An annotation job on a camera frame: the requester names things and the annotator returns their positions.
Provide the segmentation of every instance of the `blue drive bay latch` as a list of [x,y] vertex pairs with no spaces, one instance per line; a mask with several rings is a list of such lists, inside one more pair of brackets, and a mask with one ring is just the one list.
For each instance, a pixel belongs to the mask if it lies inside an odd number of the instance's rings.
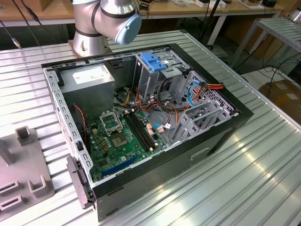
[[166,65],[162,64],[158,57],[152,53],[142,53],[141,57],[143,61],[150,67],[153,72],[161,71],[166,69]]

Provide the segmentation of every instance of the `ram slot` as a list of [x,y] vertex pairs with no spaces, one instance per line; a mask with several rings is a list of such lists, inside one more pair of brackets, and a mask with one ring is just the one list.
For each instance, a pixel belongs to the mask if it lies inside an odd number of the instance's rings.
[[134,114],[127,115],[125,120],[146,152],[155,147],[154,142]]

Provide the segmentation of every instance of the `blue pcie slot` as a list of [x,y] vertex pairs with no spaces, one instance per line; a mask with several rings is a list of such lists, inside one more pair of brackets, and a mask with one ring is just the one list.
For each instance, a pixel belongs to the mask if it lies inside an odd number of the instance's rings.
[[124,167],[126,167],[126,166],[129,166],[130,164],[132,164],[132,163],[135,161],[135,159],[136,159],[138,156],[139,156],[139,155],[136,155],[136,156],[134,156],[133,158],[131,158],[131,159],[129,159],[129,160],[127,160],[127,161],[125,161],[125,162],[123,162],[123,163],[117,165],[117,166],[114,166],[114,167],[111,168],[111,169],[107,169],[106,171],[102,172],[102,175],[103,175],[103,176],[106,176],[106,175],[108,175],[108,174],[111,174],[111,173],[113,173],[113,172],[118,171],[118,170],[121,169],[121,168],[124,168]]

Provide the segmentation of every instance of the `gray plastic tray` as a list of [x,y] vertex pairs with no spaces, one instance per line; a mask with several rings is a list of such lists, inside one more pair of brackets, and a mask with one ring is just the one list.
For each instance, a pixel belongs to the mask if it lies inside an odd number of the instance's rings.
[[34,129],[0,139],[0,221],[54,195]]

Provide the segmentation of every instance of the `wooden table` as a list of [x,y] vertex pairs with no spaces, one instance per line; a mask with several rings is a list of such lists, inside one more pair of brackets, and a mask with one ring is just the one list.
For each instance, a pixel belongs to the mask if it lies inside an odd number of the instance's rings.
[[[25,9],[24,12],[26,19],[29,20],[30,25],[38,25],[28,15]],[[150,3],[149,19],[163,19],[163,18],[181,18],[181,17],[203,17],[206,14],[206,7],[199,7],[195,4],[188,4],[187,6],[178,6],[173,2],[152,2]],[[231,4],[227,4],[225,8],[218,8],[214,16],[219,16],[218,22],[208,42],[212,45],[223,25],[227,16],[233,15],[256,15],[256,14],[274,14],[273,17],[278,17],[284,8],[278,4],[274,8],[256,9],[251,10],[237,0],[232,0]],[[36,12],[40,21],[43,24],[72,24],[74,23],[73,6],[70,0],[53,0],[49,6],[42,12]],[[147,12],[141,10],[142,19],[146,19]],[[5,26],[25,26],[21,15],[15,7],[6,6],[0,9],[0,19],[4,22]]]

